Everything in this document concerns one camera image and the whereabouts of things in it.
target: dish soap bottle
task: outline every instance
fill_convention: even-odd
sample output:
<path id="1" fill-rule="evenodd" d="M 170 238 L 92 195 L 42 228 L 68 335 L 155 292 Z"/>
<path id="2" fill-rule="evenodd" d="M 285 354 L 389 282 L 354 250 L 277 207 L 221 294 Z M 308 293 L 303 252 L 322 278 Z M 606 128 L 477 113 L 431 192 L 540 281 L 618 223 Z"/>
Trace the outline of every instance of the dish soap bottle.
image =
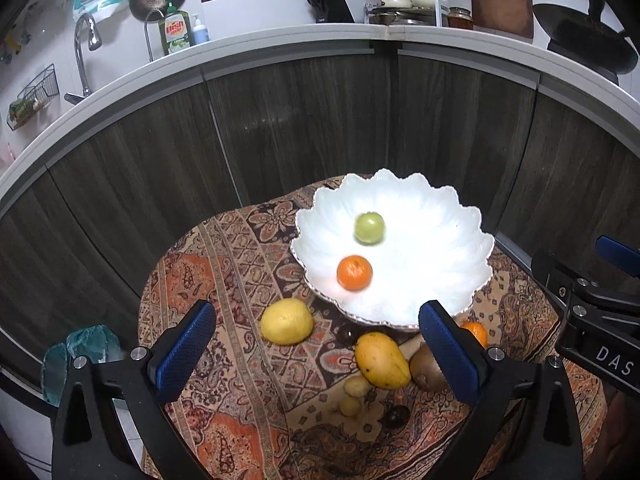
<path id="1" fill-rule="evenodd" d="M 193 44 L 200 45 L 201 43 L 207 43 L 207 41 L 209 41 L 209 29 L 207 29 L 207 25 L 200 21 L 197 14 L 193 16 L 196 19 L 196 24 L 191 29 Z"/>
<path id="2" fill-rule="evenodd" d="M 191 25 L 189 13 L 178 10 L 174 6 L 174 0 L 167 0 L 169 6 L 164 20 L 158 22 L 160 27 L 160 39 L 164 54 L 173 54 L 191 46 Z"/>

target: kiwi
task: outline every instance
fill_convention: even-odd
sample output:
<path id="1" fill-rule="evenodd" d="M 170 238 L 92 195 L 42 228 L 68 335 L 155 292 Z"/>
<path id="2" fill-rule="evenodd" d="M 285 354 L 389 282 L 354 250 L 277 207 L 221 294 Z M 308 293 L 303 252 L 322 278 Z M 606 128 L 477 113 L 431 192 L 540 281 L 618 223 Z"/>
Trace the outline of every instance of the kiwi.
<path id="1" fill-rule="evenodd" d="M 428 345 L 420 346 L 411 357 L 409 371 L 421 390 L 440 392 L 449 387 Z"/>

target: dish soap label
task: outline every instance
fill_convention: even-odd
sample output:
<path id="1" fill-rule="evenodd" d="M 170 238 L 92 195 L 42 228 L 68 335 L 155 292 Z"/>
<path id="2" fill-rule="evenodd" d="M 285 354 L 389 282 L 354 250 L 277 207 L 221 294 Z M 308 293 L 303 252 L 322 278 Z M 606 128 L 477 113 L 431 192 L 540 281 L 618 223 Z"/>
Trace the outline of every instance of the dish soap label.
<path id="1" fill-rule="evenodd" d="M 187 24 L 181 14 L 174 14 L 164 20 L 164 36 L 170 54 L 191 46 Z"/>

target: round table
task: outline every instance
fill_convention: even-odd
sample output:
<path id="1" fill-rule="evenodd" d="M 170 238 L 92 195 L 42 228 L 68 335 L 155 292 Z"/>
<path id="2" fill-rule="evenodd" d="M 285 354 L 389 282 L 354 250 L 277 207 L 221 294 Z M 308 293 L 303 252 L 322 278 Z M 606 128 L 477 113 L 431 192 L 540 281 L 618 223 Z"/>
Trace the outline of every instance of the round table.
<path id="1" fill-rule="evenodd" d="M 364 409 L 346 418 L 337 409 L 343 384 L 357 372 L 353 347 L 339 337 L 347 320 L 316 298 L 289 252 L 294 217 L 310 208 L 320 186 L 303 187 L 270 202 L 216 215 L 194 227 L 151 273 L 140 304 L 140 343 L 151 346 L 200 298 L 216 308 L 218 326 L 177 402 L 167 411 L 180 434 L 214 478 L 420 479 L 439 457 L 468 407 L 450 390 L 373 390 Z M 558 317 L 542 291 L 511 259 L 494 249 L 491 281 L 472 309 L 456 318 L 479 320 L 489 343 L 512 358 L 540 362 L 553 350 Z M 264 309 L 281 298 L 299 298 L 316 320 L 306 341 L 282 347 L 260 338 Z M 410 354 L 420 336 L 391 334 Z M 600 381 L 571 362 L 585 461 L 607 411 Z M 412 411 L 400 430 L 378 419 L 389 406 Z M 513 429 L 506 423 L 480 472 L 495 465 Z M 159 477 L 148 455 L 144 470 Z"/>

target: kitchen counter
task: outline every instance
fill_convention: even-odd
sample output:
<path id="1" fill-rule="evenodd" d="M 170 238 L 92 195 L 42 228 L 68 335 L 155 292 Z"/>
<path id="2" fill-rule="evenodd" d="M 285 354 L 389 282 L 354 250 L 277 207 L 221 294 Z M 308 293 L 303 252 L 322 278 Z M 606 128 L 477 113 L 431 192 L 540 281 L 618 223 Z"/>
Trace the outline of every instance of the kitchen counter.
<path id="1" fill-rule="evenodd" d="M 335 40 L 382 40 L 453 47 L 517 63 L 566 84 L 569 94 L 571 89 L 574 89 L 591 96 L 603 104 L 605 110 L 632 125 L 633 128 L 624 128 L 618 140 L 640 156 L 640 103 L 602 76 L 553 52 L 503 36 L 454 28 L 336 23 L 302 25 L 263 30 L 198 45 L 155 60 L 94 92 L 36 137 L 0 177 L 0 217 L 21 192 L 42 174 L 47 165 L 59 160 L 78 145 L 78 138 L 69 138 L 66 142 L 66 136 L 94 117 L 97 112 L 118 102 L 122 104 L 123 109 L 135 110 L 136 104 L 132 106 L 127 97 L 180 73 L 198 78 L 199 74 L 194 73 L 193 69 L 212 60 L 254 50 L 309 42 L 317 43 L 319 50 L 322 50 L 321 42 Z M 553 94 L 554 98 L 564 97 L 559 93 L 565 92 L 558 91 L 553 84 L 549 87 L 548 92 Z M 585 115 L 588 116 L 590 111 L 593 113 L 589 106 L 582 107 L 585 109 L 580 111 Z M 86 135 L 83 136 L 80 142 L 87 138 Z"/>

